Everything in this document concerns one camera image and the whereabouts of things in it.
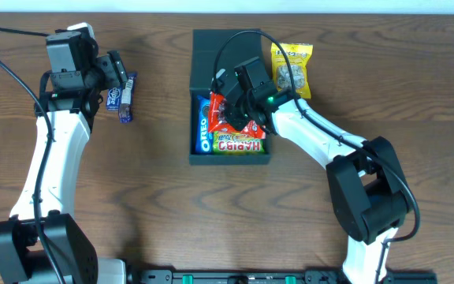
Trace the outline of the yellow sunflower seed bag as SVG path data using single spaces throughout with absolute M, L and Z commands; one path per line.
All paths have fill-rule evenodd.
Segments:
M 287 54 L 297 94 L 303 99 L 310 99 L 307 63 L 311 59 L 313 45 L 307 43 L 280 43 L 280 45 Z M 290 88 L 290 72 L 283 53 L 275 43 L 271 44 L 270 52 L 273 81 L 277 89 Z

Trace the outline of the blue Oreo cookie pack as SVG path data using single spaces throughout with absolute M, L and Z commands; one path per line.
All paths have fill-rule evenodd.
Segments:
M 198 97 L 198 120 L 195 142 L 195 152 L 198 155 L 209 155 L 212 153 L 213 134 L 209 132 L 209 110 L 210 100 L 202 96 Z

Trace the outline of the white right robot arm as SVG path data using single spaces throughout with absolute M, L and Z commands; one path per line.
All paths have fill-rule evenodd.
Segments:
M 212 92 L 226 100 L 225 118 L 241 130 L 255 122 L 290 140 L 325 170 L 334 214 L 348 235 L 342 272 L 351 283 L 379 283 L 389 246 L 413 238 L 421 214 L 387 139 L 353 135 L 315 112 L 296 88 L 270 81 L 258 57 L 233 73 L 213 68 Z

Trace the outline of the red dried fruit bag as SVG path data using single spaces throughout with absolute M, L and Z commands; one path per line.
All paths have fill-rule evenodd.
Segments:
M 265 139 L 266 133 L 246 114 L 228 103 L 223 95 L 210 93 L 208 131 L 244 134 L 255 139 Z

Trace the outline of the green Haribo gummy bag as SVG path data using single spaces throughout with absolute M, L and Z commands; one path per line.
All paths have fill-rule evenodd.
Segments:
M 215 132 L 213 151 L 219 155 L 252 155 L 266 152 L 264 139 L 258 139 L 241 133 Z

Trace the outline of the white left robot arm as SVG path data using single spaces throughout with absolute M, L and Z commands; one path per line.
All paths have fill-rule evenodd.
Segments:
M 34 100 L 37 138 L 28 176 L 6 221 L 0 221 L 0 275 L 5 283 L 126 283 L 125 261 L 98 256 L 74 219 L 80 160 L 102 92 L 125 86 L 115 50 L 99 55 L 87 23 L 46 34 L 50 70 Z

